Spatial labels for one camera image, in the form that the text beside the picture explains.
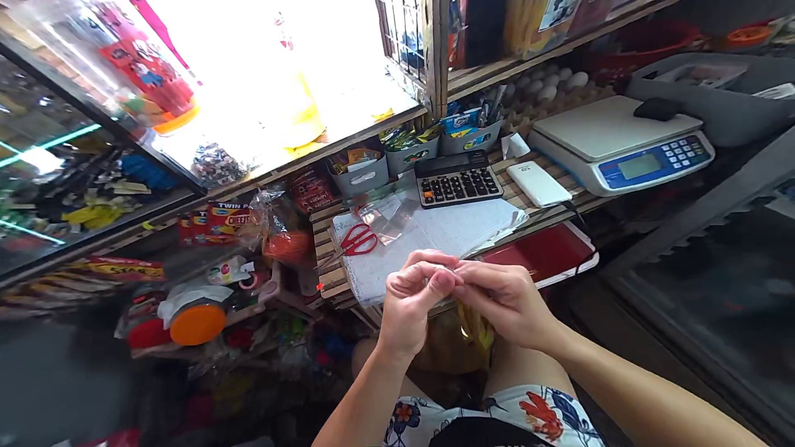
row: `scissors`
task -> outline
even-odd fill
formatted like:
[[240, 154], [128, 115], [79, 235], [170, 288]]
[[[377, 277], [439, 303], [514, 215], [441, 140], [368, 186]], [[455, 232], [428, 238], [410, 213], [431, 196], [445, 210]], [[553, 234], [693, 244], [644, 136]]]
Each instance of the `scissors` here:
[[320, 269], [326, 264], [339, 259], [343, 255], [365, 255], [375, 249], [376, 245], [378, 245], [378, 236], [372, 232], [370, 226], [366, 223], [357, 223], [353, 226], [353, 228], [348, 230], [348, 233], [345, 235], [345, 239], [343, 239], [343, 242], [340, 244], [341, 250], [337, 250], [337, 252], [331, 258], [328, 258], [322, 263], [318, 264], [317, 268]]

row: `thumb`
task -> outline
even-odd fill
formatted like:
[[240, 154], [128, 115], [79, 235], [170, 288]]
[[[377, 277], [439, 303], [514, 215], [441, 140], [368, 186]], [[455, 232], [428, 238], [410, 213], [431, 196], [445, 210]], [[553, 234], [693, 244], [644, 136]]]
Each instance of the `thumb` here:
[[501, 321], [504, 321], [512, 312], [504, 305], [501, 305], [495, 300], [486, 296], [478, 288], [469, 284], [457, 286], [453, 290], [453, 294], [465, 305], [469, 305], [473, 309], [480, 312], [480, 314], [492, 324], [495, 322], [499, 324]]
[[450, 270], [439, 269], [415, 296], [423, 307], [430, 310], [433, 305], [447, 297], [455, 287], [456, 276]]

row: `gray plastic bin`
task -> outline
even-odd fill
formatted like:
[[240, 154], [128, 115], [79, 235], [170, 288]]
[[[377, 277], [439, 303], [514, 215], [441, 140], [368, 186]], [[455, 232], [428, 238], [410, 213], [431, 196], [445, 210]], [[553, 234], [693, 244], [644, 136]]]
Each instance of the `gray plastic bin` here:
[[414, 167], [414, 163], [420, 160], [436, 158], [439, 149], [439, 137], [433, 140], [418, 144], [400, 152], [386, 152], [386, 164], [390, 168], [390, 177], [397, 177], [399, 173], [404, 173]]
[[[748, 64], [729, 90], [645, 80], [695, 63]], [[739, 54], [688, 52], [659, 60], [632, 75], [626, 95], [645, 101], [653, 97], [684, 103], [684, 112], [704, 121], [704, 133], [715, 146], [741, 146], [795, 122], [795, 100], [751, 96], [766, 88], [795, 82], [795, 60]]]
[[[483, 129], [476, 132], [466, 134], [463, 137], [453, 138], [450, 135], [442, 135], [440, 137], [441, 142], [439, 143], [439, 152], [441, 152], [442, 155], [460, 154], [462, 152], [477, 149], [482, 149], [488, 152], [491, 146], [494, 145], [498, 140], [500, 127], [502, 127], [502, 120], [499, 120], [494, 124], [484, 127]], [[486, 138], [483, 142], [472, 145], [475, 140], [478, 140], [481, 137]]]
[[332, 175], [334, 183], [337, 184], [339, 191], [345, 197], [358, 196], [371, 189], [380, 188], [390, 180], [386, 167], [386, 157], [381, 157], [375, 163], [355, 170], [352, 173], [336, 175], [330, 168], [328, 172]]

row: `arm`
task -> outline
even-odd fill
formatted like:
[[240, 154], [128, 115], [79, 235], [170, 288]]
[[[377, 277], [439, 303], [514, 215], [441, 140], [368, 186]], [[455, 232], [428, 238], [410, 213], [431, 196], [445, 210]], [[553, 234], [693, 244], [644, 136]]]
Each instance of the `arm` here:
[[456, 273], [466, 283], [454, 292], [461, 301], [508, 341], [557, 360], [635, 444], [764, 445], [704, 400], [566, 327], [524, 267], [462, 261]]
[[387, 278], [384, 315], [375, 350], [320, 429], [313, 446], [382, 443], [405, 372], [425, 344], [428, 311], [456, 284], [463, 284], [443, 267], [457, 263], [458, 258], [438, 251], [415, 251], [402, 270]]

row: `power bank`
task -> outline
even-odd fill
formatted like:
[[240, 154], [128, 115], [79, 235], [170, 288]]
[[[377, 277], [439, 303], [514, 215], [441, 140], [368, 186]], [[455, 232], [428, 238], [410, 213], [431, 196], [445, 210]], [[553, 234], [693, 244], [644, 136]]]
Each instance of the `power bank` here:
[[507, 169], [510, 178], [514, 179], [519, 188], [539, 208], [547, 208], [566, 200], [572, 195], [560, 186], [551, 175], [544, 171], [535, 161], [526, 161]]

